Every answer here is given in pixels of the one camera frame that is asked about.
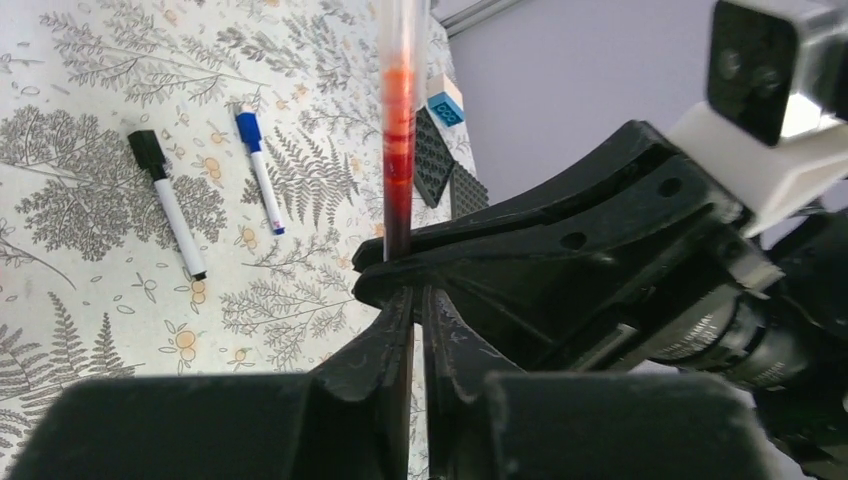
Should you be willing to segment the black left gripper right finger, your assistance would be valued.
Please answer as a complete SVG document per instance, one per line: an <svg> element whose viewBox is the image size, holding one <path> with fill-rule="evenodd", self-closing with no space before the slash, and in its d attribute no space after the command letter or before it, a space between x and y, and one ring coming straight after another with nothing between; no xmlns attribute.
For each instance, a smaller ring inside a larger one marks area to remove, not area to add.
<svg viewBox="0 0 848 480"><path fill-rule="evenodd" d="M708 374L528 373L421 294L430 473L440 479L772 479L751 409Z"/></svg>

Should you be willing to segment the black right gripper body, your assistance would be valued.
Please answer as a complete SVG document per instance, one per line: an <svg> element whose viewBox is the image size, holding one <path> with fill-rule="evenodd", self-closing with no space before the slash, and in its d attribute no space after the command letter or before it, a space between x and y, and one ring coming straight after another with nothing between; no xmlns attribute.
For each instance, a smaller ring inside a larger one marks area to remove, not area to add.
<svg viewBox="0 0 848 480"><path fill-rule="evenodd" d="M777 448L816 479L847 475L847 215L810 215L770 251L737 241L737 259L782 276L746 292L716 265L700 295L679 284L616 308L572 342L573 371L630 370L649 360L719 375L749 392Z"/></svg>

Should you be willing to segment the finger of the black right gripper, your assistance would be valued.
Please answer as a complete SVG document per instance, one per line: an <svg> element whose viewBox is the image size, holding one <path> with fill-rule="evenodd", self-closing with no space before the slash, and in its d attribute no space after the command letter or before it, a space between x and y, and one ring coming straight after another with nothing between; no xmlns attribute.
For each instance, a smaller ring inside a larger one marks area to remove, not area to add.
<svg viewBox="0 0 848 480"><path fill-rule="evenodd" d="M569 349L598 318L616 308L631 310L679 284L689 289L684 267L706 260L709 239L746 216L743 205L693 161L677 155L610 201L615 218L589 235L585 220L554 227L569 253L592 237L601 262L571 260L517 266L498 264L471 271L358 272L357 298L383 303L396 283L430 284L445 290L465 321L500 352L524 368L570 369Z"/></svg>
<svg viewBox="0 0 848 480"><path fill-rule="evenodd" d="M459 219L413 231L411 254L383 261L384 242L363 242L353 258L357 272L471 271L511 264L547 266L555 261L601 262L593 238L569 253L558 240L542 239L554 227L585 220L589 235L615 218L611 199L649 176L681 149L644 121L629 121L584 158L546 182Z"/></svg>

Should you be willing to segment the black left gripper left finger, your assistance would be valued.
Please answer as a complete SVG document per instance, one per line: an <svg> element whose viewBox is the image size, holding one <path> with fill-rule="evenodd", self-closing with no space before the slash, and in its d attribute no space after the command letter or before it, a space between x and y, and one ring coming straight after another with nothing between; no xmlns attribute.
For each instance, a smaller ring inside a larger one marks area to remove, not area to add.
<svg viewBox="0 0 848 480"><path fill-rule="evenodd" d="M403 479L414 293L306 373L96 380L63 393L14 479Z"/></svg>

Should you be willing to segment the clear pen cap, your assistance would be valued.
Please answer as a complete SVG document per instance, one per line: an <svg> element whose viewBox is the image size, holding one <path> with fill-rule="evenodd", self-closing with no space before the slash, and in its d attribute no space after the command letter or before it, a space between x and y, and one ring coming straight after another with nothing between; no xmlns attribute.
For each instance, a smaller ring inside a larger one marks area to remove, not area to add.
<svg viewBox="0 0 848 480"><path fill-rule="evenodd" d="M430 6L430 1L377 1L381 89L383 93L400 90L412 110L422 105Z"/></svg>

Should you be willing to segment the white marker blue end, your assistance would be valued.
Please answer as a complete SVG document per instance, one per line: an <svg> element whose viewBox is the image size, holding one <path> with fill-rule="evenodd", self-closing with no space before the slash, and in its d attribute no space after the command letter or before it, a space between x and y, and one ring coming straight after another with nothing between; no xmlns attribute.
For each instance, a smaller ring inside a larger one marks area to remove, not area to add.
<svg viewBox="0 0 848 480"><path fill-rule="evenodd" d="M264 159L262 134L257 115L251 107L242 104L236 108L235 122L239 137L250 158L270 230L274 235L283 235L285 233L284 220Z"/></svg>

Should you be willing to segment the white marker black tip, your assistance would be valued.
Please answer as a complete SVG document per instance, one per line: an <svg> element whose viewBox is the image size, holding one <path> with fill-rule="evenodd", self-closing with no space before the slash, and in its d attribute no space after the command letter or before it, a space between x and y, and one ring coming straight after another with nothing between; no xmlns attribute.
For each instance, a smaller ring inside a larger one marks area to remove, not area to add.
<svg viewBox="0 0 848 480"><path fill-rule="evenodd" d="M137 165L150 176L153 182L189 275L196 281L205 280L207 276L205 262L180 207L166 170L166 157L155 132L137 130L128 135L128 141Z"/></svg>

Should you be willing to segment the orange red pen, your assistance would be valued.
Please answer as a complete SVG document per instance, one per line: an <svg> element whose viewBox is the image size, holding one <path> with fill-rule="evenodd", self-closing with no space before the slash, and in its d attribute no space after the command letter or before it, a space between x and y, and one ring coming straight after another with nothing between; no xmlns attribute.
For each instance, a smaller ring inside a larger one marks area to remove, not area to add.
<svg viewBox="0 0 848 480"><path fill-rule="evenodd" d="M384 259L396 260L410 250L411 194L415 158L415 74L396 63L383 72L383 180ZM410 314L406 291L398 290L391 313L394 331L392 363L387 374L391 388L389 408L393 422L391 450L398 468L396 477L408 475L410 428Z"/></svg>

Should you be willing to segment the grey lego baseplate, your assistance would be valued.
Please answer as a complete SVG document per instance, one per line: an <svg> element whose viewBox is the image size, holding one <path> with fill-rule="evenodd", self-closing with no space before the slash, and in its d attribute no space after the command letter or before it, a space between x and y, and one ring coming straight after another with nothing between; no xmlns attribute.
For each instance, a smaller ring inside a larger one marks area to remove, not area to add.
<svg viewBox="0 0 848 480"><path fill-rule="evenodd" d="M456 163L450 180L451 216L459 219L489 206L487 188L466 168Z"/></svg>

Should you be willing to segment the dark green lego baseplate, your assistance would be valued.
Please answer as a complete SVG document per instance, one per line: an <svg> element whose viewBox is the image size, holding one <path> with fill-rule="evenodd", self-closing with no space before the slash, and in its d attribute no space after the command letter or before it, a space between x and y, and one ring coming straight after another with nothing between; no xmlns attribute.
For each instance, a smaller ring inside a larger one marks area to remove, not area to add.
<svg viewBox="0 0 848 480"><path fill-rule="evenodd" d="M456 161L426 107L416 113L414 184L424 203L436 208Z"/></svg>

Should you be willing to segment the white blue lego brick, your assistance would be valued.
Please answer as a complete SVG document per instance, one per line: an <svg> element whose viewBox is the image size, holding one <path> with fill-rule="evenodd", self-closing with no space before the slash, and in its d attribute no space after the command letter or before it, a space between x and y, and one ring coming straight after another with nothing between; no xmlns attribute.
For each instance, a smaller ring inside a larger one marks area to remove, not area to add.
<svg viewBox="0 0 848 480"><path fill-rule="evenodd" d="M465 121L463 96L444 73L434 75L427 81L427 106L447 127Z"/></svg>

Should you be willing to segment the floral table mat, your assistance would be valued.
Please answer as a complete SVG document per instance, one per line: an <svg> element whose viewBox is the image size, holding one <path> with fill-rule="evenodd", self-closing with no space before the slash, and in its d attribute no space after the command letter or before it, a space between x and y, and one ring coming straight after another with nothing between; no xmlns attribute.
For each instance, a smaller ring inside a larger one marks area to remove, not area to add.
<svg viewBox="0 0 848 480"><path fill-rule="evenodd" d="M78 383L305 371L372 322L352 258L384 232L377 35L377 1L2 3L3 478ZM205 280L137 130L156 134Z"/></svg>

